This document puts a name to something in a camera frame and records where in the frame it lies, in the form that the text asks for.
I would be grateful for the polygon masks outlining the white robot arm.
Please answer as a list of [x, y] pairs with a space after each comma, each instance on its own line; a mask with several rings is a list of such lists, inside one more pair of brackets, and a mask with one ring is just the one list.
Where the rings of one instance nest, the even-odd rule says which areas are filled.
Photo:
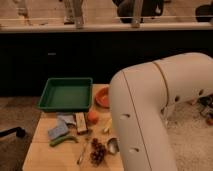
[[213, 94], [213, 58], [182, 53], [124, 68], [109, 104], [124, 171], [178, 171], [161, 111]]

